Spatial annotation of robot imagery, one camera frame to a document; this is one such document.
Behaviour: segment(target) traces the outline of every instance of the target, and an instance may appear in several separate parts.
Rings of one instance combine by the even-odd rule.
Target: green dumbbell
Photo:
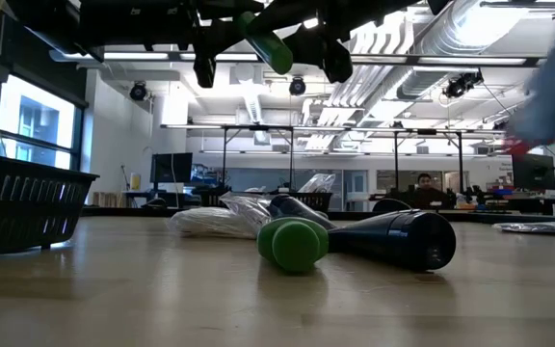
[[[314,268],[327,254],[329,237],[324,227],[305,218],[288,217],[260,229],[258,252],[287,272],[300,273]]]
[[[263,62],[278,74],[287,73],[293,66],[293,53],[290,48],[274,33],[248,35],[246,27],[254,19],[254,13],[244,12],[234,17],[233,21]]]

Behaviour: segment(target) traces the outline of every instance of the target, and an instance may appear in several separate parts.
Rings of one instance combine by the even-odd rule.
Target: plastic basket
[[[314,211],[327,212],[333,193],[288,193]]]
[[[72,237],[96,178],[0,157],[0,253]]]
[[[220,197],[228,192],[226,189],[212,189],[200,192],[200,205],[202,207],[224,207],[226,205],[220,201]]]

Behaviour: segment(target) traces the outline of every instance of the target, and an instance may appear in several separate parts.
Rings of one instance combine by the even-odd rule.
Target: monitor
[[[152,183],[187,183],[192,179],[192,153],[154,154]]]
[[[513,177],[516,188],[555,190],[554,158],[537,154],[514,155]]]

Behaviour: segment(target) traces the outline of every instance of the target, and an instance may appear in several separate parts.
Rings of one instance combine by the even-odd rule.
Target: white cable
[[[171,153],[171,174],[174,184],[174,200],[176,202],[176,208],[179,209],[179,190],[177,189],[177,178],[174,176],[174,153]]]

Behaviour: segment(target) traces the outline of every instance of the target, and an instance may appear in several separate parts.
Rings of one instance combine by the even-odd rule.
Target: table surface
[[[555,345],[553,236],[453,224],[433,274],[328,254],[288,277],[253,241],[165,222],[84,218],[60,248],[0,256],[0,346]]]

